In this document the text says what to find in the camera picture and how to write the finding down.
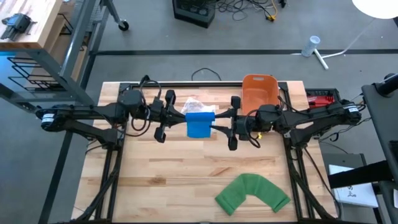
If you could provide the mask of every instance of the gray floor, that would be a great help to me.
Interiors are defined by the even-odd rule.
[[[321,49],[342,49],[371,20],[348,0],[304,0],[290,1],[290,7],[280,10],[273,24],[261,12],[251,10],[249,17],[240,22],[233,21],[231,14],[217,13],[211,27],[202,29],[175,20],[169,1],[115,2],[131,30],[122,33],[109,19],[101,50],[301,49],[313,34],[321,37]],[[398,48],[397,36],[398,28],[392,20],[377,20],[353,48]],[[242,80],[248,73],[267,73],[279,80],[303,80],[309,88],[334,87],[350,100],[358,95],[362,85],[396,72],[396,61],[396,55],[346,55],[327,59],[330,69],[325,71],[314,57],[292,55],[100,56],[94,64],[87,92],[97,100],[105,81],[138,81],[147,74],[160,81],[190,80],[193,71],[208,67],[223,80]],[[1,81],[9,75],[10,71],[3,70]],[[195,78],[216,80],[208,72]],[[3,100],[0,108],[0,123],[7,127],[0,135],[0,223],[37,223],[63,133],[46,133],[33,115]],[[85,144],[83,138],[74,137],[53,206],[52,222],[70,218]],[[371,122],[341,135],[335,144],[348,152],[364,153],[368,163],[384,159]],[[327,145],[322,145],[322,151],[340,153]],[[358,207],[345,206],[345,219],[375,222],[369,210]]]

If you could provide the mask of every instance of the plastic bag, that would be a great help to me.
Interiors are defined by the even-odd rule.
[[[186,113],[200,113],[200,112],[213,112],[216,113],[216,105],[206,106],[201,101],[195,100],[192,97],[189,97],[184,104],[184,107],[181,109],[182,114]]]

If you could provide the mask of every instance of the green towel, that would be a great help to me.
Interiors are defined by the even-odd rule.
[[[246,200],[246,195],[256,196],[270,206],[274,212],[278,212],[290,202],[290,198],[285,192],[257,174],[239,175],[217,195],[216,201],[228,215],[232,215]]]

